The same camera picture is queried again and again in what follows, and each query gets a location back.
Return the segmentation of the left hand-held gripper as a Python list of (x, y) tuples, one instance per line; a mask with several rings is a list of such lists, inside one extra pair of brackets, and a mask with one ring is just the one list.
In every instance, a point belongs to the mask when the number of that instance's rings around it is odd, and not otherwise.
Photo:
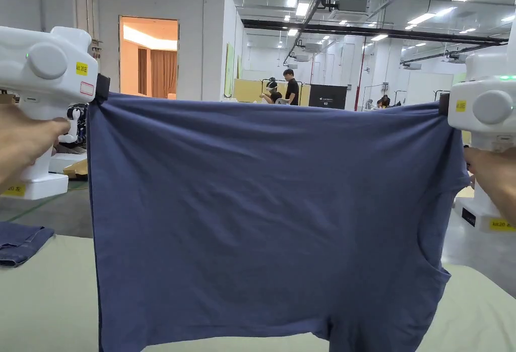
[[(109, 93), (109, 78), (99, 74), (89, 54), (91, 36), (80, 29), (55, 27), (49, 33), (1, 27), (1, 89), (19, 97), (18, 108), (29, 118), (70, 123), (58, 143), (77, 139), (77, 122), (68, 117), (75, 104), (88, 104)], [(53, 149), (26, 168), (1, 195), (37, 200), (67, 192), (68, 177), (50, 172)]]

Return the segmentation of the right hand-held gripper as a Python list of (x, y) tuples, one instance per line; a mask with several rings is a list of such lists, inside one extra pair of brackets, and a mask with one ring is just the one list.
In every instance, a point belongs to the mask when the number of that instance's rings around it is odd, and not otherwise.
[[(470, 146), (504, 152), (515, 146), (515, 59), (506, 53), (475, 53), (466, 58), (466, 78), (439, 100), (451, 127), (470, 132)], [(514, 231), (481, 186), (473, 197), (457, 197), (456, 214), (479, 231)]]

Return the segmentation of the person's right hand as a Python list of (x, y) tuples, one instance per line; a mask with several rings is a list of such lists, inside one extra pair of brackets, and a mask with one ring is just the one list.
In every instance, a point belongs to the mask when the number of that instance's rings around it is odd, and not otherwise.
[(501, 216), (515, 225), (515, 147), (504, 152), (465, 147), (464, 158), (479, 185)]

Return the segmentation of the person's left hand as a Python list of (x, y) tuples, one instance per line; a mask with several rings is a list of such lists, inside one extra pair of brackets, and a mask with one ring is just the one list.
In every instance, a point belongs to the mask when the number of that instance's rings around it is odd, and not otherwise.
[(1, 193), (69, 130), (70, 123), (64, 118), (35, 120), (15, 104), (1, 104)]

